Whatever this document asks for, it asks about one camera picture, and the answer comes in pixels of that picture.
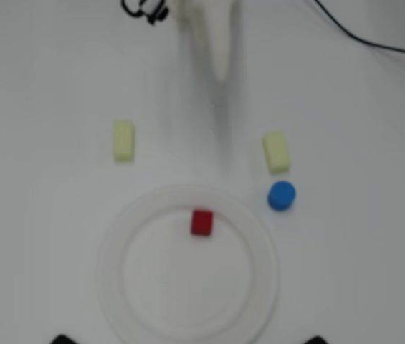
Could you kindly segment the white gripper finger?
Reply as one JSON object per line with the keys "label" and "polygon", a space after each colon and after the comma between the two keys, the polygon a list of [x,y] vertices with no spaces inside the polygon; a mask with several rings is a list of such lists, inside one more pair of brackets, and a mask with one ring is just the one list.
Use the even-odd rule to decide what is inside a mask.
{"label": "white gripper finger", "polygon": [[207,10],[211,1],[172,0],[171,15],[183,26],[192,30],[194,44],[200,53],[210,54],[209,20]]}
{"label": "white gripper finger", "polygon": [[228,78],[232,52],[232,10],[236,1],[204,1],[204,19],[209,52],[217,82]]}

